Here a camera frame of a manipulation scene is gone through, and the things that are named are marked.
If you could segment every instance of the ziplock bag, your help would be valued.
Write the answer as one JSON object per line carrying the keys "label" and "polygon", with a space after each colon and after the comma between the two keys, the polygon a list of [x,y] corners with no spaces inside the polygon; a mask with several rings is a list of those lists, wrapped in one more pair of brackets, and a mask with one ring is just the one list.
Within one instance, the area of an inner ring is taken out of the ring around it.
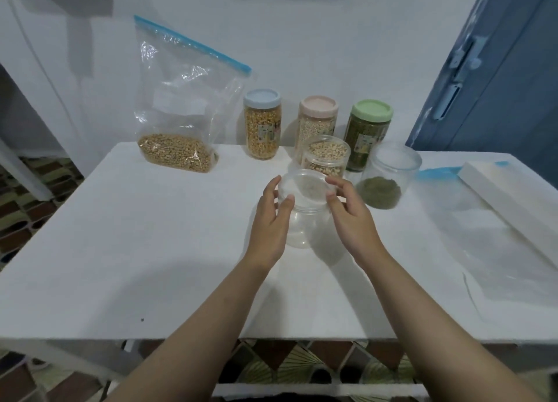
{"label": "ziplock bag", "polygon": [[460,169],[419,171],[412,184],[448,252],[485,297],[556,306],[558,269],[457,176]]}
{"label": "ziplock bag", "polygon": [[252,69],[164,26],[134,20],[141,51],[138,145],[152,163],[206,173]]}

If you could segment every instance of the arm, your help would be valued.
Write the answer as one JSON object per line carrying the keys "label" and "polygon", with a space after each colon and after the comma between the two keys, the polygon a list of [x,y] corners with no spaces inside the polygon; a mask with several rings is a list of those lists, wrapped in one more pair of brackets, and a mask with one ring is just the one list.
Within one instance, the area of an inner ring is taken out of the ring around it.
{"label": "arm", "polygon": [[207,300],[136,368],[107,402],[208,400],[241,333],[256,292],[283,255],[294,197],[275,213],[271,180],[256,209],[246,255]]}
{"label": "arm", "polygon": [[461,328],[382,245],[370,211],[351,182],[328,177],[341,241],[372,282],[413,367],[434,400],[540,401],[511,370]]}

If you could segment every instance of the blue door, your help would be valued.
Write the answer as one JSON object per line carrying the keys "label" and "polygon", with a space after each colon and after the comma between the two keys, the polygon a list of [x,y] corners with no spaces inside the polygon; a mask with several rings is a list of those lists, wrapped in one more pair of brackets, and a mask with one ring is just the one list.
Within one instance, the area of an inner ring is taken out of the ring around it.
{"label": "blue door", "polygon": [[558,0],[475,9],[407,144],[509,152],[558,188]]}

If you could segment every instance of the light blue jar lid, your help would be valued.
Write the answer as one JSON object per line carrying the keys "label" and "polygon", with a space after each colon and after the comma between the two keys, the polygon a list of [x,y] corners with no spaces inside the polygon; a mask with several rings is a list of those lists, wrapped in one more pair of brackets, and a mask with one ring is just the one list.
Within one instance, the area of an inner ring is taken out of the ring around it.
{"label": "light blue jar lid", "polygon": [[253,89],[244,96],[244,105],[258,110],[274,109],[280,103],[281,94],[268,88]]}

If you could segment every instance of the pink jar lid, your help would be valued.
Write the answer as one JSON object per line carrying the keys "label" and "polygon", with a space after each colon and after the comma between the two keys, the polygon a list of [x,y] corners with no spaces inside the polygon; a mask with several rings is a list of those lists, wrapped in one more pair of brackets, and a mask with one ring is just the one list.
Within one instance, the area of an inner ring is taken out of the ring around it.
{"label": "pink jar lid", "polygon": [[337,101],[323,95],[312,95],[300,102],[300,112],[308,117],[327,119],[329,117],[336,117],[338,111]]}

